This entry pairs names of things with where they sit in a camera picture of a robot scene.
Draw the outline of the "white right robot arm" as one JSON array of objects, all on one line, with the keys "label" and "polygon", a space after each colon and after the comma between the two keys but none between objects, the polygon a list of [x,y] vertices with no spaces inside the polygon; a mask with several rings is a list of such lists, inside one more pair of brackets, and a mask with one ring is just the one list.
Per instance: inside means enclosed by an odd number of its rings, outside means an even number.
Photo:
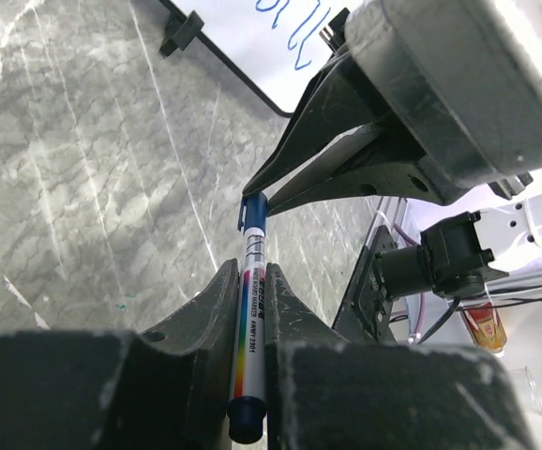
[{"label": "white right robot arm", "polygon": [[487,185],[501,208],[445,219],[379,258],[393,296],[464,298],[542,255],[542,1],[367,1],[332,37],[271,157],[270,215],[370,195],[447,206]]}]

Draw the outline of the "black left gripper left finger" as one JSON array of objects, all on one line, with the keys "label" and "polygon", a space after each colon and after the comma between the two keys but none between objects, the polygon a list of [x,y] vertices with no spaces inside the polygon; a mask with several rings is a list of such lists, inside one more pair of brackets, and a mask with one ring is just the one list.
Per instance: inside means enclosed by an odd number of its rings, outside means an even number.
[{"label": "black left gripper left finger", "polygon": [[228,449],[238,264],[143,333],[0,332],[0,449]]}]

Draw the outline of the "blue marker cap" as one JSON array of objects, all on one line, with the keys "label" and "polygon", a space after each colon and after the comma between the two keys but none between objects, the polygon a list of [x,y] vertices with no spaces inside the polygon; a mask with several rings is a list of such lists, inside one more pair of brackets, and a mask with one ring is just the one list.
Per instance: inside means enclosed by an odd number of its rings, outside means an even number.
[{"label": "blue marker cap", "polygon": [[267,197],[262,193],[256,193],[242,198],[237,230],[245,233],[250,228],[257,228],[266,233],[267,220]]}]

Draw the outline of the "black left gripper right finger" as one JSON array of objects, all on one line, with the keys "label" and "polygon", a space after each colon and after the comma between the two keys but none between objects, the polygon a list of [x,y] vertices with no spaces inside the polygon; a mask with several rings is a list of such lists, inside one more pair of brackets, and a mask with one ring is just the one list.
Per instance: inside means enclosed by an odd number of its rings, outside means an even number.
[{"label": "black left gripper right finger", "polygon": [[265,280],[272,449],[525,449],[497,359],[460,345],[370,345],[331,330],[271,263]]}]

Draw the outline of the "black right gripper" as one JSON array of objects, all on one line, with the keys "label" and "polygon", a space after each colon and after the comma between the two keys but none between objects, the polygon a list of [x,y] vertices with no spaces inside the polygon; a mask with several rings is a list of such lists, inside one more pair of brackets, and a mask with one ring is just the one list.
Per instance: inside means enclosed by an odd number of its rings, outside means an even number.
[{"label": "black right gripper", "polygon": [[542,1],[365,1],[345,37],[351,55],[311,80],[244,187],[287,181],[270,216],[368,196],[443,205],[542,168]]}]

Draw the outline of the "white whiteboard black frame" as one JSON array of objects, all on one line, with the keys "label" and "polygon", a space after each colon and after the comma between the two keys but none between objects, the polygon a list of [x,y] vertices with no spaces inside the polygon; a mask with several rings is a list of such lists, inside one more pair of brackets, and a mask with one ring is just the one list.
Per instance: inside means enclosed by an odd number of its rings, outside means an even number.
[{"label": "white whiteboard black frame", "polygon": [[291,116],[333,50],[323,31],[348,14],[343,1],[163,1],[170,13],[196,11],[196,37],[265,104]]}]

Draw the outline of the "white whiteboard marker pen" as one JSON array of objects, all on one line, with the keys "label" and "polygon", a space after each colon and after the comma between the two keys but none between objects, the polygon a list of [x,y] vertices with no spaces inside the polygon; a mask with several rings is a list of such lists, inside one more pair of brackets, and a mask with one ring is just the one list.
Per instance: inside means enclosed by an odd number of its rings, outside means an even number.
[{"label": "white whiteboard marker pen", "polygon": [[264,357],[264,231],[244,231],[240,266],[233,371],[227,416],[232,441],[251,444],[263,436],[265,404]]}]

